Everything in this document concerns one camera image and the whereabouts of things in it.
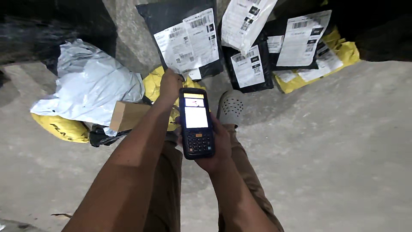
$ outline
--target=white shoe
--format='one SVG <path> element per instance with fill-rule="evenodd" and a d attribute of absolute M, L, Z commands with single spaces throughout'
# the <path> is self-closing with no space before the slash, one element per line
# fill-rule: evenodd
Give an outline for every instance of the white shoe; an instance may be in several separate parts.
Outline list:
<path fill-rule="evenodd" d="M 217 118 L 223 124 L 239 126 L 243 118 L 244 95 L 239 90 L 226 91 L 219 100 Z"/>

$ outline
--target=handheld barcode scanner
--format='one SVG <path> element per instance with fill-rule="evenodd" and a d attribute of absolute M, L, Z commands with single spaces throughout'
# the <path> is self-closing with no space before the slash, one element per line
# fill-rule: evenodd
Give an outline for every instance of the handheld barcode scanner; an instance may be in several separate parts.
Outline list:
<path fill-rule="evenodd" d="M 179 108 L 185 158 L 194 160 L 212 157 L 215 154 L 215 140 L 206 91 L 181 88 Z"/>

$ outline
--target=brown pants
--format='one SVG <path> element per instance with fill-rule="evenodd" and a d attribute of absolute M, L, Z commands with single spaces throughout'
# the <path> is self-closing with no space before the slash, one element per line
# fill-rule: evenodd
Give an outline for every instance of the brown pants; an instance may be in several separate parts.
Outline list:
<path fill-rule="evenodd" d="M 226 127 L 230 133 L 232 159 L 258 205 L 268 218 L 283 232 L 282 225 L 273 213 L 270 202 L 246 155 L 245 149 L 236 139 L 236 131 Z M 176 144 L 165 141 L 162 154 L 154 174 L 152 198 L 145 223 L 145 232 L 180 231 L 180 182 L 182 177 L 182 153 Z M 219 231 L 226 231 L 223 216 L 219 214 Z"/>

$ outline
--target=pile of parcels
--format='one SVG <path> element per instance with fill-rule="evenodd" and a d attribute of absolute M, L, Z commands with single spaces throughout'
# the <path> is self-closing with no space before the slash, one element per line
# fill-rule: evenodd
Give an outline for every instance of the pile of parcels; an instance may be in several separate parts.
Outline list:
<path fill-rule="evenodd" d="M 110 145 L 156 101 L 167 68 L 185 78 L 184 87 L 203 88 L 197 81 L 226 67 L 233 88 L 243 93 L 274 85 L 290 93 L 360 60 L 355 43 L 341 38 L 328 5 L 267 21 L 276 2 L 231 0 L 219 24 L 216 0 L 137 5 L 162 66 L 142 79 L 81 39 L 66 42 L 56 93 L 35 103 L 32 116 L 63 140 Z M 177 127 L 178 107 L 177 100 L 168 131 Z"/>

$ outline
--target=hand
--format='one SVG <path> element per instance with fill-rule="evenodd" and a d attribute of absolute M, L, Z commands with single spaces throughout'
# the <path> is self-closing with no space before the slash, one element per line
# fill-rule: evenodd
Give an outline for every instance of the hand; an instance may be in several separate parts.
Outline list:
<path fill-rule="evenodd" d="M 171 69 L 167 69 L 160 82 L 160 97 L 174 103 L 179 97 L 179 89 L 183 88 L 183 77 Z"/>
<path fill-rule="evenodd" d="M 209 175 L 218 173 L 222 168 L 225 169 L 229 162 L 232 162 L 232 145 L 229 132 L 212 113 L 211 118 L 213 122 L 213 135 L 215 137 L 215 155 L 211 158 L 195 160 L 197 165 Z"/>

